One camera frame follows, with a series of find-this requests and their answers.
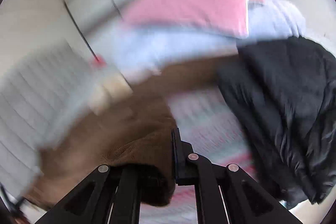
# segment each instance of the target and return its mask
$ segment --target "clothing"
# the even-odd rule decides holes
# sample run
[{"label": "clothing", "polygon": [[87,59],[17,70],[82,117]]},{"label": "clothing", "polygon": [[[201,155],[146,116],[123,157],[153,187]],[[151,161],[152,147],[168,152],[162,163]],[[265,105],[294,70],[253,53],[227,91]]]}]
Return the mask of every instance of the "clothing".
[{"label": "clothing", "polygon": [[239,48],[218,84],[289,207],[320,203],[336,183],[336,59],[291,37]]},{"label": "clothing", "polygon": [[41,208],[54,206],[97,166],[150,165],[158,185],[142,202],[164,206],[175,189],[171,131],[176,126],[162,98],[124,101],[100,115],[90,112],[56,148],[40,150],[42,174],[24,197]]}]

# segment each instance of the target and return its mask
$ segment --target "black fabric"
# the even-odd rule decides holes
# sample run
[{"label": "black fabric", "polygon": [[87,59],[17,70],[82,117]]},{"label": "black fabric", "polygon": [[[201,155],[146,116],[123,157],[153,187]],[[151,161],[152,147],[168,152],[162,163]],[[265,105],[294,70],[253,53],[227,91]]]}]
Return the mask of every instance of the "black fabric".
[{"label": "black fabric", "polygon": [[320,203],[336,183],[336,59],[291,37],[238,49],[218,86],[289,208]]}]

